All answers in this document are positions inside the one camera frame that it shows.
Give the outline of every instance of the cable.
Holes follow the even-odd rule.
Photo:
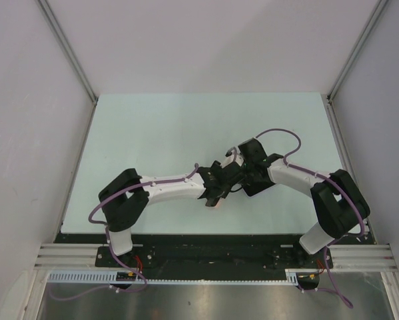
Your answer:
[[[137,256],[134,257],[135,261],[137,261],[137,270],[141,272],[139,260],[137,260]]]
[[[319,259],[316,260],[316,263],[318,264],[319,269],[322,269],[322,271],[319,271],[319,275],[323,274],[325,271],[325,266],[320,262]]]
[[[142,291],[142,290],[147,286],[147,279],[146,279],[146,277],[141,273],[141,271],[143,270],[143,264],[142,264],[140,258],[138,258],[138,257],[136,258],[137,262],[140,264],[140,269],[139,269],[138,271],[137,271],[137,270],[134,270],[134,269],[132,269],[132,268],[130,268],[128,265],[125,265],[125,264],[115,255],[115,252],[113,251],[112,244],[111,244],[111,238],[110,238],[110,235],[109,235],[109,228],[108,228],[108,226],[107,226],[107,222],[106,222],[106,221],[100,221],[100,220],[94,220],[94,219],[93,219],[94,214],[95,214],[98,210],[100,210],[103,206],[105,206],[107,203],[111,202],[113,199],[119,197],[120,195],[122,195],[122,194],[124,194],[124,193],[126,193],[126,192],[128,192],[128,191],[131,191],[131,190],[136,189],[136,188],[139,188],[139,187],[145,187],[145,186],[147,186],[147,185],[152,185],[153,183],[156,183],[156,184],[158,185],[158,184],[162,184],[162,183],[176,183],[176,182],[182,182],[182,181],[184,181],[185,179],[190,179],[191,177],[193,177],[193,175],[198,171],[198,168],[199,168],[198,163],[195,163],[195,168],[193,169],[193,171],[192,171],[191,173],[189,173],[188,175],[186,175],[186,177],[181,177],[181,178],[177,178],[177,179],[160,180],[160,181],[149,181],[149,182],[145,182],[145,183],[138,183],[138,184],[133,185],[133,186],[131,186],[131,187],[124,188],[124,189],[122,189],[122,190],[120,190],[120,191],[114,193],[114,194],[111,195],[110,197],[106,198],[104,201],[100,202],[100,203],[90,212],[90,214],[89,214],[89,216],[88,216],[88,221],[89,221],[90,223],[98,224],[98,225],[104,225],[104,226],[105,226],[106,239],[107,239],[107,243],[109,244],[109,250],[110,250],[110,252],[111,252],[112,258],[113,258],[121,267],[124,267],[125,269],[129,270],[130,272],[132,272],[132,273],[134,273],[135,275],[137,275],[138,277],[140,277],[140,278],[144,281],[144,283],[143,283],[143,285],[142,285],[141,287],[136,288],[136,289],[122,289],[122,288],[115,287],[115,286],[112,286],[112,285],[100,285],[100,286],[98,286],[98,287],[94,287],[94,288],[91,288],[91,289],[89,289],[89,290],[86,290],[86,291],[84,291],[84,292],[82,292],[82,293],[80,293],[80,294],[78,294],[78,295],[74,295],[73,297],[66,297],[66,298],[56,297],[56,296],[54,296],[54,294],[52,293],[52,291],[49,290],[49,295],[50,295],[50,297],[51,297],[52,299],[56,300],[56,301],[72,301],[72,300],[78,299],[78,298],[80,298],[80,297],[83,297],[84,295],[87,295],[88,293],[94,292],[94,291],[99,290],[99,289],[104,289],[104,288],[113,288],[113,289],[116,288],[116,292],[117,292],[117,293],[118,293],[119,291],[122,291],[122,292],[139,292],[139,291]]]
[[[292,136],[294,136],[297,139],[297,142],[298,142],[297,147],[295,149],[293,149],[292,151],[288,152],[286,155],[284,155],[284,157],[283,157],[284,164],[287,167],[291,167],[293,169],[308,173],[309,175],[313,175],[315,177],[321,178],[321,179],[327,181],[329,184],[331,184],[335,189],[337,189],[337,191],[341,194],[341,196],[347,201],[349,206],[352,208],[354,214],[358,218],[358,222],[359,222],[359,226],[360,226],[360,232],[359,233],[347,233],[347,235],[352,236],[352,237],[361,237],[361,236],[363,236],[365,234],[365,224],[364,224],[364,222],[362,220],[362,216],[360,215],[358,208],[356,208],[356,206],[354,205],[354,203],[351,200],[351,198],[349,198],[349,196],[344,192],[344,190],[340,186],[338,186],[335,182],[333,182],[333,180],[329,179],[328,177],[325,177],[324,175],[321,175],[320,173],[317,173],[315,171],[309,170],[307,168],[303,168],[303,167],[301,167],[299,165],[293,165],[293,164],[288,162],[288,157],[290,155],[296,153],[301,148],[301,139],[296,133],[294,133],[294,132],[292,132],[290,130],[281,129],[281,128],[267,129],[267,130],[264,130],[263,132],[259,133],[256,136],[256,139],[258,139],[259,137],[261,137],[265,133],[272,132],[272,131],[286,132],[286,133],[291,134]],[[323,251],[324,257],[326,257],[326,254],[328,253],[328,247],[333,245],[333,244],[335,244],[337,241],[339,241],[339,239],[333,240],[327,246],[324,247],[324,251]],[[335,282],[335,280],[334,280],[334,278],[332,276],[332,273],[330,271],[330,267],[328,265],[328,261],[326,259],[324,259],[324,263],[325,263],[326,270],[328,272],[328,276],[329,276],[330,281],[332,283],[332,286],[334,287],[334,290],[325,289],[325,288],[321,288],[321,289],[317,289],[316,288],[316,289],[313,289],[313,291],[324,291],[324,292],[330,292],[330,293],[337,294],[348,308],[353,309],[352,302],[349,299],[347,299],[345,296],[343,296],[343,294],[341,294],[341,292],[340,292],[340,290],[339,290],[339,288],[337,286],[337,283]],[[304,290],[300,285],[298,285],[298,288],[302,292],[309,291],[309,290]]]
[[[143,183],[137,183],[136,185],[131,185],[130,187],[124,188],[114,194],[112,194],[111,196],[107,197],[105,200],[103,200],[102,202],[100,202],[89,214],[88,216],[88,221],[90,223],[94,223],[96,225],[105,225],[107,226],[107,222],[106,221],[99,221],[99,220],[94,220],[94,214],[100,210],[101,208],[103,208],[107,203],[111,202],[113,199],[119,197],[120,195],[123,195],[126,192],[129,192],[133,189],[139,188],[139,187],[146,187],[148,185],[152,185],[153,183],[156,183],[157,185],[163,184],[163,183],[176,183],[176,182],[183,182],[185,179],[190,179],[191,177],[193,177],[193,175],[198,171],[199,168],[199,164],[195,163],[195,168],[193,169],[193,171],[191,173],[189,173],[186,177],[182,177],[182,178],[176,178],[176,179],[167,179],[167,180],[158,180],[158,181],[148,181],[148,182],[143,182]]]
[[[337,191],[341,194],[341,196],[347,201],[347,203],[349,204],[349,206],[352,208],[354,214],[355,214],[356,217],[358,218],[358,222],[359,222],[359,226],[360,226],[360,232],[359,232],[359,233],[348,233],[348,235],[351,235],[351,236],[353,236],[353,237],[361,237],[361,236],[363,236],[363,235],[365,234],[365,225],[364,225],[364,222],[363,222],[363,220],[362,220],[362,217],[361,217],[361,215],[360,215],[360,213],[359,213],[359,211],[358,211],[358,208],[356,208],[356,206],[354,205],[354,203],[353,203],[353,201],[351,200],[351,198],[349,198],[349,196],[347,195],[347,193],[345,193],[344,190],[343,190],[341,187],[339,187],[335,182],[333,182],[333,180],[329,179],[328,177],[325,177],[324,175],[321,175],[320,173],[317,173],[317,172],[315,172],[315,171],[309,170],[309,169],[307,169],[307,168],[303,168],[303,167],[301,167],[301,166],[299,166],[299,165],[293,165],[292,163],[289,163],[289,162],[288,162],[288,157],[289,157],[290,155],[293,155],[294,153],[296,153],[296,152],[301,148],[301,144],[302,144],[302,143],[301,143],[300,137],[299,137],[296,133],[294,133],[294,132],[292,132],[292,131],[290,131],[290,130],[281,129],[281,128],[274,128],[274,129],[267,129],[267,130],[264,130],[263,132],[259,133],[259,134],[256,136],[256,139],[258,139],[259,137],[261,137],[261,136],[264,135],[265,133],[268,133],[268,132],[271,132],[271,131],[282,131],[282,132],[286,132],[286,133],[289,133],[290,135],[293,135],[293,136],[297,139],[297,142],[298,142],[297,147],[296,147],[295,149],[293,149],[292,151],[288,152],[288,153],[287,153],[286,155],[284,155],[284,157],[283,157],[283,161],[284,161],[285,165],[286,165],[287,167],[291,167],[291,168],[293,168],[293,169],[297,169],[297,170],[299,170],[299,171],[303,171],[303,172],[305,172],[305,173],[308,173],[309,175],[317,176],[318,178],[321,178],[321,179],[327,181],[327,182],[330,183],[334,188],[336,188]]]

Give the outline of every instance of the table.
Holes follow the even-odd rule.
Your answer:
[[[101,95],[83,151],[62,233],[103,233],[87,221],[99,192],[119,173],[188,173],[194,163],[210,166],[234,145],[268,128],[300,135],[302,149],[290,160],[311,169],[341,168],[319,93],[215,93]],[[296,147],[286,133],[260,138],[266,152]],[[248,198],[230,194],[218,209],[205,200],[182,199],[147,207],[133,233],[286,234],[305,233],[317,221],[312,201],[277,185]],[[104,215],[97,213],[97,219]]]

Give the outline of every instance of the black mounting plate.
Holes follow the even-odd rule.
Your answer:
[[[289,244],[262,241],[261,236],[202,237],[214,239],[197,243],[198,236],[149,235],[143,243],[137,242],[130,253],[119,258],[135,268],[134,256],[138,255],[143,263],[143,274],[148,279],[210,281],[285,280],[285,269],[317,269],[316,259],[324,261],[320,251],[300,266]],[[330,253],[328,256],[332,267]],[[98,249],[95,266],[119,267],[107,246]]]

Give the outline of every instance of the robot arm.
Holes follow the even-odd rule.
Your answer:
[[[312,198],[318,222],[297,244],[305,255],[315,254],[358,224],[357,216],[346,200],[337,200],[337,190],[322,178],[287,166],[281,155],[268,156],[257,139],[245,141],[238,148],[240,154],[236,150],[227,153],[222,163],[215,161],[210,167],[199,167],[192,175],[158,178],[140,176],[135,169],[123,171],[99,194],[99,199],[104,201],[124,188],[142,185],[103,206],[115,254],[122,255],[132,249],[130,228],[147,205],[193,198],[206,199],[205,205],[214,207],[236,184],[241,185],[250,197],[281,184]],[[342,188],[363,219],[369,215],[369,206],[346,171],[320,174]]]

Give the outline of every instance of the metal frame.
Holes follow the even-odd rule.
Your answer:
[[[353,166],[348,156],[348,150],[346,143],[344,142],[344,138],[341,134],[340,126],[338,124],[338,120],[334,110],[334,102],[328,97],[322,97],[324,101],[324,106],[326,110],[326,114],[328,116],[328,120],[330,122],[332,135],[336,142],[336,147],[338,154],[340,156],[342,166],[345,170],[351,174],[353,180],[357,182],[356,176],[354,174]],[[372,232],[372,217],[367,218],[364,222],[366,222],[374,240],[376,243],[378,242],[377,237],[374,232]],[[399,320],[399,273],[398,272],[381,272],[381,277],[383,279],[384,287],[386,288],[386,294],[388,296],[390,306],[392,308],[392,312],[395,320]]]
[[[72,190],[73,190],[73,187],[75,185],[75,179],[77,177],[78,170],[79,170],[79,165],[81,164],[82,154],[84,153],[85,145],[87,144],[87,138],[88,138],[88,134],[90,133],[91,125],[93,124],[93,119],[94,119],[94,114],[95,114],[95,107],[96,107],[96,104],[94,104],[93,109],[91,111],[91,114],[89,116],[87,129],[85,130],[85,133],[83,135],[83,142],[82,142],[81,148],[79,149],[79,153],[78,153],[78,157],[77,157],[77,163],[75,165],[75,168],[73,169],[73,173],[72,173],[72,176],[71,176],[71,183],[70,183],[69,188],[67,190],[67,194],[66,194],[64,205],[62,207],[62,210],[60,211],[60,217],[57,220],[57,226],[54,229],[54,232],[53,232],[53,235],[52,235],[53,239],[55,239],[57,234],[60,232],[61,224],[63,223],[63,220],[64,220],[65,215],[66,215],[67,206],[69,205],[69,200],[71,199]]]
[[[65,54],[67,61],[71,65],[73,72],[77,76],[78,80],[81,82],[91,102],[93,102],[93,104],[95,105],[97,103],[98,97],[94,93],[94,90],[91,87],[91,84],[87,76],[85,75],[84,69],[79,63],[79,60],[75,55],[75,52],[73,51],[69,41],[67,40],[67,37],[63,32],[60,23],[58,22],[57,17],[55,16],[50,4],[48,3],[47,0],[36,0],[36,2],[42,14],[44,14],[44,18],[48,22],[48,26],[50,27],[57,42],[59,43],[60,48],[63,50],[63,53]]]
[[[116,271],[123,268],[95,267],[96,244],[44,244],[35,264],[35,282],[26,305],[24,320],[37,318],[47,282],[53,283],[112,283]],[[389,287],[388,298],[399,319],[398,269],[389,245],[333,245],[332,272],[379,272]],[[156,280],[151,284],[171,285],[296,285],[296,272],[316,272],[316,269],[286,269],[286,281],[168,281]]]
[[[369,17],[368,21],[365,24],[364,29],[362,30],[358,40],[353,46],[352,51],[349,54],[349,57],[344,64],[343,68],[341,69],[340,74],[337,76],[337,79],[335,80],[335,83],[333,84],[329,94],[328,98],[330,101],[334,100],[341,84],[347,77],[347,74],[351,70],[354,62],[357,60],[360,52],[364,48],[364,45],[366,41],[368,40],[371,32],[374,30],[375,26],[377,25],[377,22],[380,20],[384,10],[387,8],[390,0],[378,0],[376,6],[374,7],[373,12],[371,13],[371,16]]]

